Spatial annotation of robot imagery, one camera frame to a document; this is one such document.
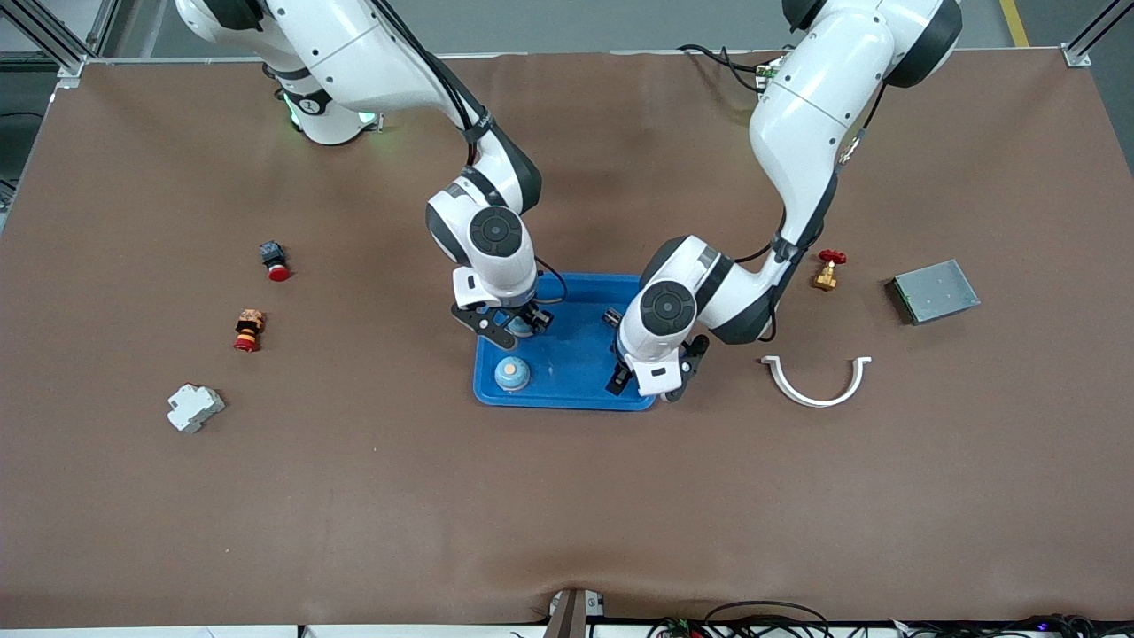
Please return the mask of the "white semicircular pipe clamp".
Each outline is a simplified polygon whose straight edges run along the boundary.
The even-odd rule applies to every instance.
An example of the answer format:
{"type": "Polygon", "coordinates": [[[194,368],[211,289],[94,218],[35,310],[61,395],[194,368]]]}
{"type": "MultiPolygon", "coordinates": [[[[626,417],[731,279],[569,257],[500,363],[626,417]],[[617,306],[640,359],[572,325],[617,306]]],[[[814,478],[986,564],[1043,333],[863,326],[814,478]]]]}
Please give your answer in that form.
{"type": "Polygon", "coordinates": [[[858,388],[862,385],[862,381],[866,376],[868,363],[874,361],[870,356],[863,356],[863,358],[855,358],[850,360],[850,381],[848,381],[843,394],[831,397],[831,399],[820,400],[814,399],[814,397],[802,394],[797,388],[790,383],[787,378],[785,371],[782,371],[781,358],[776,355],[765,355],[760,361],[765,366],[775,382],[776,388],[779,389],[782,395],[792,400],[796,405],[802,405],[802,407],[807,408],[832,408],[835,405],[843,405],[858,392],[858,388]]]}

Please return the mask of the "metal mount post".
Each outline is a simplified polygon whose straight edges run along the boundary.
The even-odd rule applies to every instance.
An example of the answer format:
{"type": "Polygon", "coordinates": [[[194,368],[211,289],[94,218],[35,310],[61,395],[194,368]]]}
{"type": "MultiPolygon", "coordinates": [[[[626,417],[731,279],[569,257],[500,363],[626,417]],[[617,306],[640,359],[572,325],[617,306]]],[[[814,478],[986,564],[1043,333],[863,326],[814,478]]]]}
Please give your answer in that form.
{"type": "Polygon", "coordinates": [[[549,605],[549,620],[542,638],[600,638],[598,626],[606,618],[603,593],[562,589],[549,605]]]}

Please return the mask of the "blue plastic tray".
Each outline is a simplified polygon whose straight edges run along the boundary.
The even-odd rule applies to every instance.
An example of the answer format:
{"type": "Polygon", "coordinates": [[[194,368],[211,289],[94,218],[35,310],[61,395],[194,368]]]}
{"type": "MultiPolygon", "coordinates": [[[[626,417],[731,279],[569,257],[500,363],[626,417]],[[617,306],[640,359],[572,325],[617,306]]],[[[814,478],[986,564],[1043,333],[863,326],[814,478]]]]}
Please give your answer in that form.
{"type": "Polygon", "coordinates": [[[540,298],[566,299],[550,307],[555,321],[534,338],[522,338],[508,352],[479,339],[477,355],[471,369],[471,391],[484,405],[516,408],[604,409],[643,411],[655,405],[655,397],[638,395],[636,380],[631,380],[621,395],[606,391],[616,356],[610,348],[616,335],[602,316],[608,307],[626,311],[638,292],[638,277],[567,272],[560,283],[552,274],[540,278],[540,298]],[[503,392],[493,380],[497,361],[518,356],[528,363],[531,383],[518,392],[503,392]]]}

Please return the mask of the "white circuit breaker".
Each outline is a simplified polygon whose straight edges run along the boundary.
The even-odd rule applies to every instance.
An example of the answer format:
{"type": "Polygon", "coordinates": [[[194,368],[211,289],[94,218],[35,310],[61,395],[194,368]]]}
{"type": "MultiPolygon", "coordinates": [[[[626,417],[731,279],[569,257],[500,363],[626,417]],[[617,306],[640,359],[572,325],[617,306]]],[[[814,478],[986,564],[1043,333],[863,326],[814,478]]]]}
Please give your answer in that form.
{"type": "Polygon", "coordinates": [[[185,384],[167,399],[167,422],[181,433],[195,433],[211,416],[226,408],[225,400],[212,388],[185,384]]]}

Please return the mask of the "silver metal power supply box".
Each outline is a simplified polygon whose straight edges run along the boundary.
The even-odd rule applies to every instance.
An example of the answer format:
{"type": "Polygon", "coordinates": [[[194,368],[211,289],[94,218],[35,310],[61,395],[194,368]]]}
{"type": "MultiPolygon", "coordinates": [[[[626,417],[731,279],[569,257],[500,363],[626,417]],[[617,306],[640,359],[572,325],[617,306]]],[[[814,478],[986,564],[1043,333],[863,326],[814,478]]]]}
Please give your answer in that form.
{"type": "Polygon", "coordinates": [[[903,272],[886,286],[900,318],[907,324],[938,322],[981,304],[956,260],[903,272]]]}

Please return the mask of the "red yellow push button switch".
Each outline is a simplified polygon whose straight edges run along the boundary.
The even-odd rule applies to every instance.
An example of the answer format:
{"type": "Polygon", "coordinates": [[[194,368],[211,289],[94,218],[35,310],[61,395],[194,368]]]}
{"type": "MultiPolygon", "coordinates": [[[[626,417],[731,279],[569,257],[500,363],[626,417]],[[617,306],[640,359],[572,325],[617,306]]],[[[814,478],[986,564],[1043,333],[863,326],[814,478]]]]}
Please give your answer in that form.
{"type": "Polygon", "coordinates": [[[256,308],[244,308],[237,318],[232,347],[242,352],[259,352],[260,335],[266,327],[266,316],[256,308]]]}

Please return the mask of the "brass valve red handwheel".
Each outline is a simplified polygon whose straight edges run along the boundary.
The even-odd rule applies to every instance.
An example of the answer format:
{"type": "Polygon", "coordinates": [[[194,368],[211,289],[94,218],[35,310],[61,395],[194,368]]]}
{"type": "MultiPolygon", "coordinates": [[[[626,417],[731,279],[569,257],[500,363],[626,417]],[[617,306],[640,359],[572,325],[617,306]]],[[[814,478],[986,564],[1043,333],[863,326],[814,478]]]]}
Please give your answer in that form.
{"type": "Polygon", "coordinates": [[[822,262],[822,267],[813,278],[812,287],[820,291],[833,291],[837,287],[837,267],[845,265],[847,255],[840,250],[819,250],[816,258],[822,262]]]}

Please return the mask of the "brown table mat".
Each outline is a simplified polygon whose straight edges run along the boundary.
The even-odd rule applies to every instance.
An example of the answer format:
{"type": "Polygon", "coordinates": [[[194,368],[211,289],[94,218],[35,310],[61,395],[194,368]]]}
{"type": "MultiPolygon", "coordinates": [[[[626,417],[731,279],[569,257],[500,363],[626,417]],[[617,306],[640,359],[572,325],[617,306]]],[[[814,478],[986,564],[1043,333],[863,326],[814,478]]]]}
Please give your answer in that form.
{"type": "Polygon", "coordinates": [[[819,240],[837,290],[806,260],[773,343],[636,415],[471,394],[423,214],[459,158],[434,112],[320,148],[253,63],[56,93],[0,235],[0,627],[496,626],[572,587],[1134,620],[1134,177],[1091,73],[963,51],[891,90],[819,240]],[[886,283],[943,260],[980,306],[904,323],[886,283]],[[807,408],[765,355],[820,400],[874,361],[807,408]],[[185,384],[226,405],[195,433],[185,384]]]}

